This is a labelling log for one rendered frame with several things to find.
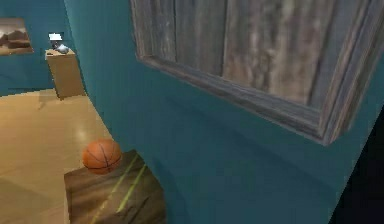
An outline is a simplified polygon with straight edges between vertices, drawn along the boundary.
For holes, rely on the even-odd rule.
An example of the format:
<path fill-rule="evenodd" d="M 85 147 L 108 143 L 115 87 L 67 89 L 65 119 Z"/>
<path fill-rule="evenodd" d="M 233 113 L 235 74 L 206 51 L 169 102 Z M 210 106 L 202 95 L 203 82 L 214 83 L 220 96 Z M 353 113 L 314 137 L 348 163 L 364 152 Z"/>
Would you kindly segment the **dark brown wooden box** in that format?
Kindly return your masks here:
<path fill-rule="evenodd" d="M 136 150 L 105 175 L 64 175 L 69 224 L 167 224 L 163 188 Z"/>

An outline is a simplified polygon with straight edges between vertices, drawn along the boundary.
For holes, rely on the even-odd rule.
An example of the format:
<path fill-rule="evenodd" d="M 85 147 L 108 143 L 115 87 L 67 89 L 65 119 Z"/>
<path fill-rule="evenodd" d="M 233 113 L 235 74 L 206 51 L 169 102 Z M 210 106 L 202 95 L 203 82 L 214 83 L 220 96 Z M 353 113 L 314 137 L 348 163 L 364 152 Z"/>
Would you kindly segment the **small grey white object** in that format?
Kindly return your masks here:
<path fill-rule="evenodd" d="M 69 52 L 69 48 L 63 44 L 62 36 L 59 33 L 49 33 L 48 37 L 54 50 L 62 54 Z"/>

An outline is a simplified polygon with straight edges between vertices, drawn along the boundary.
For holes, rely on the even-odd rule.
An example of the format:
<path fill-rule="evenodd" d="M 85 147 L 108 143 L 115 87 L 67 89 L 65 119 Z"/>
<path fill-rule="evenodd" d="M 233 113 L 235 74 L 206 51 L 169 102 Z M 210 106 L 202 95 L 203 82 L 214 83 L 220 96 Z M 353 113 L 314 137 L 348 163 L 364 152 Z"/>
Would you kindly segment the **brown landscape wall picture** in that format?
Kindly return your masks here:
<path fill-rule="evenodd" d="M 24 19 L 0 17 L 0 56 L 33 52 Z"/>

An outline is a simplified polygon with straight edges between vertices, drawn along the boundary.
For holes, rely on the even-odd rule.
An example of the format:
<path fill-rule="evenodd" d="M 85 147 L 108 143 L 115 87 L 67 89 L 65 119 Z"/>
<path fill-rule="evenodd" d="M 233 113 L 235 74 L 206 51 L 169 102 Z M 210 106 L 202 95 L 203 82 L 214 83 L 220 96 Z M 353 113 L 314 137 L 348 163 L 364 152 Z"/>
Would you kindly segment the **orange basketball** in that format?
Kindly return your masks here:
<path fill-rule="evenodd" d="M 82 163 L 89 172 L 106 175 L 114 171 L 122 160 L 120 145 L 112 139 L 89 143 L 82 151 Z"/>

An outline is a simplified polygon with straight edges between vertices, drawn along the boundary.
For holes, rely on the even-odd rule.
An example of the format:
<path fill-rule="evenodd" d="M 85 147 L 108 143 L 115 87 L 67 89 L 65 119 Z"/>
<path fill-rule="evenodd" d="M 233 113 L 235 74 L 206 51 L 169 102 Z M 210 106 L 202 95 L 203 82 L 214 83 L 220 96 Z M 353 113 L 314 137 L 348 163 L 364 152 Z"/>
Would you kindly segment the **light wooden cabinet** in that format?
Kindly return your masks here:
<path fill-rule="evenodd" d="M 78 61 L 73 50 L 62 54 L 49 49 L 45 51 L 45 56 L 60 100 L 85 95 Z"/>

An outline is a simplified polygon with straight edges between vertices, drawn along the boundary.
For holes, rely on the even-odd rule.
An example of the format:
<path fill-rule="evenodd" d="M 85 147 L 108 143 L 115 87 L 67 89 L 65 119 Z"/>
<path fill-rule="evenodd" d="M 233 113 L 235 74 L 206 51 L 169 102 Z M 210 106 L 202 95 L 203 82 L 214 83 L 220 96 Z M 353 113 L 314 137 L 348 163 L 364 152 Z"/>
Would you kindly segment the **grey wood framed picture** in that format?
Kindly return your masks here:
<path fill-rule="evenodd" d="M 141 63 L 322 145 L 384 50 L 384 0 L 129 1 Z"/>

